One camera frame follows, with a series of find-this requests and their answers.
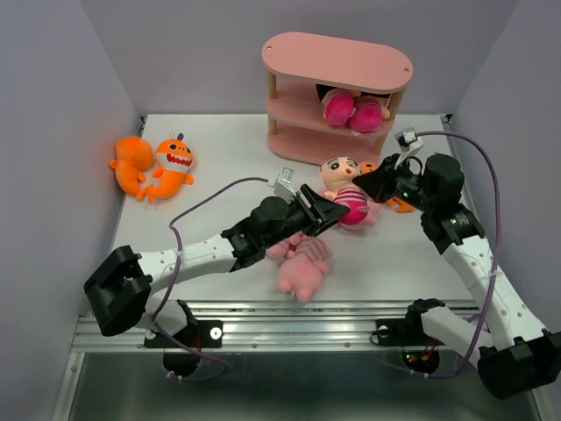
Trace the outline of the boy doll pink pants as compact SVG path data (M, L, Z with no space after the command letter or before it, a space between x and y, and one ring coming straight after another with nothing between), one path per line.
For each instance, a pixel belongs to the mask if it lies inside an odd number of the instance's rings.
M386 98L374 95L358 96L354 99L354 112L348 124L352 134L358 136L378 130L390 115Z
M361 95L357 90L322 84L316 85L316 93L323 105L323 118L334 127L347 123L355 110L354 99Z
M367 196L352 182L359 175L361 175L359 163L348 156L332 158L320 167L320 176L324 185L323 195L349 209L338 220L344 227L358 227L368 219L370 206Z

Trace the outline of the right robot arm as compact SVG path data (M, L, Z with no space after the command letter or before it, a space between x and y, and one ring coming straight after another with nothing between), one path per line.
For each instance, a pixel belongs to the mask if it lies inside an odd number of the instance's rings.
M438 300L411 304L403 321L406 337L431 337L461 357L456 371L477 369L497 399L553 383L560 374L560 335L528 308L498 266L497 246L461 202L465 177L459 162L431 155L413 173L399 154L353 182L377 203L398 197L421 212L421 226L438 253L454 269L479 308L477 323L455 315Z

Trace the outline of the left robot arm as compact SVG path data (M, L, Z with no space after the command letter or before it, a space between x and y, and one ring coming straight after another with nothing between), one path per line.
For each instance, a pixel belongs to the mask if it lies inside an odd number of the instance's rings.
M348 207L319 196L308 185L287 198L268 196L247 218L217 235L175 248L136 253L115 248L83 289L101 334L116 336L133 327L164 333L177 346L188 344L195 324L178 303L158 298L178 282L236 272L265 258L266 250L301 232L315 237L331 228Z

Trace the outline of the pink three-tier shelf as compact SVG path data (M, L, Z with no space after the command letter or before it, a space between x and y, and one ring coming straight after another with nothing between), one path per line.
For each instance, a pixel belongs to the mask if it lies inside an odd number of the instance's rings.
M381 44L284 32L262 48L267 71L268 145L282 158L320 165L339 155L377 161L413 73L400 50ZM316 85L352 89L387 99L391 115L380 128L354 136L323 118Z

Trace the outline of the orange shark plush right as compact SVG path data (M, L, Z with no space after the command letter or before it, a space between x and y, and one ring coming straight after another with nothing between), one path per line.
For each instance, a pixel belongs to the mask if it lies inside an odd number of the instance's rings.
M378 165L373 161L361 161L359 165L362 175L373 172L378 168ZM415 208L413 206L404 202L398 197L391 198L384 202L384 204L398 213L411 213L415 211Z

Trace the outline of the orange shark plush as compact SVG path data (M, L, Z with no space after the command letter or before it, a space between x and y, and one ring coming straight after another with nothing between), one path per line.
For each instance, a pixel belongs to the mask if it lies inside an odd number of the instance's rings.
M361 161L359 165L362 175L373 172L378 168L378 165L373 161ZM404 202L398 197L391 198L384 202L384 204L398 213L411 213L415 211L415 208L413 206Z
M158 181L146 188L149 203L176 196L183 185L192 185L194 177L189 173L195 164L191 149L184 142L184 134L163 140L155 152L156 168L152 178Z

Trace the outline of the pink striped plush upper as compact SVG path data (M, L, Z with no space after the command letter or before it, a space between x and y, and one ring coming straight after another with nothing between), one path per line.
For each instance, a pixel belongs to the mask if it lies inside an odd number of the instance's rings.
M323 187L318 193L334 203L345 205L350 212L339 219L339 224L348 230L359 230L376 224L380 206L371 201L361 189L343 188L337 193Z

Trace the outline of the pink striped plush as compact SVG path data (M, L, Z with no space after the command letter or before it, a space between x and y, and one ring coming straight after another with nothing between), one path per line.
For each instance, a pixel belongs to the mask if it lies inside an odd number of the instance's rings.
M330 272L327 243L320 238L305 236L303 252L292 259L282 260L276 283L280 293L291 294L300 303L311 300Z
M337 193L323 187L318 193L334 203L345 205L350 212L339 219L339 224L348 230L359 230L376 224L380 206L371 201L361 189L343 188Z

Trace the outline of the pink striped plush lower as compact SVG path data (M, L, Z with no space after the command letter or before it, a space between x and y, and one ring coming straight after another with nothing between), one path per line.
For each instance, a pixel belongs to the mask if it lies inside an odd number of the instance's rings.
M327 243L320 238L305 236L303 252L292 259L282 260L276 283L280 293L291 294L300 303L311 300L330 272Z

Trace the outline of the pink plush with face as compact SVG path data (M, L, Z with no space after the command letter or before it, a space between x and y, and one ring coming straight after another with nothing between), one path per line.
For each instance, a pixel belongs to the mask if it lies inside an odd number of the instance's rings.
M266 250L266 256L273 260L292 259L297 254L303 252L304 240L307 237L298 232L287 239L284 239Z

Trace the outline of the orange shark plush left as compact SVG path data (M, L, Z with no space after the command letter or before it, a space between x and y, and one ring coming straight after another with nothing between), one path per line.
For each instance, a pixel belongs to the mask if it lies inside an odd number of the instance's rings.
M195 164L191 149L184 142L184 134L163 140L155 152L156 168L152 178L158 181L146 188L149 203L176 196L183 185L192 185L194 177L189 173Z

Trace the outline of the plain orange plush toy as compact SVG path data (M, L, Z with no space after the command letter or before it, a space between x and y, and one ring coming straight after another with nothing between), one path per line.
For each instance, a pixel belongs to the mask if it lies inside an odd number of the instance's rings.
M145 171L154 163L152 146L139 136L120 139L115 145L115 157L109 161L117 184L128 196L142 201L146 196Z

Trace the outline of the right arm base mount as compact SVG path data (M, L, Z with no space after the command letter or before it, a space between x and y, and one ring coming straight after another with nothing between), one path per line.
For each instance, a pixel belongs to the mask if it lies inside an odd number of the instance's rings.
M401 351L401 360L404 369L412 375L444 378L435 374L440 364L438 348L443 342L425 332L421 315L445 307L445 303L436 298L417 299L408 306L402 318L377 319L370 342L377 346L406 347Z

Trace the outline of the aluminium rail frame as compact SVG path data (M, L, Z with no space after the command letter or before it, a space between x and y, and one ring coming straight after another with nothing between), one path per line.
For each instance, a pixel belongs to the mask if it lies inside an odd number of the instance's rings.
M317 185L315 167L269 151L265 116L144 120L142 135L156 145L186 135L200 160L197 182L177 202L125 199L113 246L174 246L168 221L232 179L290 167L295 184ZM417 215L383 210L363 238L326 232L333 277L306 305L274 292L271 261L178 285L174 298L186 299L200 319L224 323L223 346L211 352L231 368L214 381L166 379L163 350L147 349L143 331L104 338L91 312L79 318L52 420L560 420L545 388L499 401L475 370L424 380L386 365L403 367L399 348L370 341L379 319L402 318L417 298L437 297L466 318L478 310L424 238Z

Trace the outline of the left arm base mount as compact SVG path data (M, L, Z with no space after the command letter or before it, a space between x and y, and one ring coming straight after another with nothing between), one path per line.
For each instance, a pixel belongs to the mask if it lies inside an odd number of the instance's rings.
M144 347L162 350L166 376L178 382L215 380L228 371L228 364L203 350L222 346L224 324L199 320L182 300L166 304L156 322L146 329Z

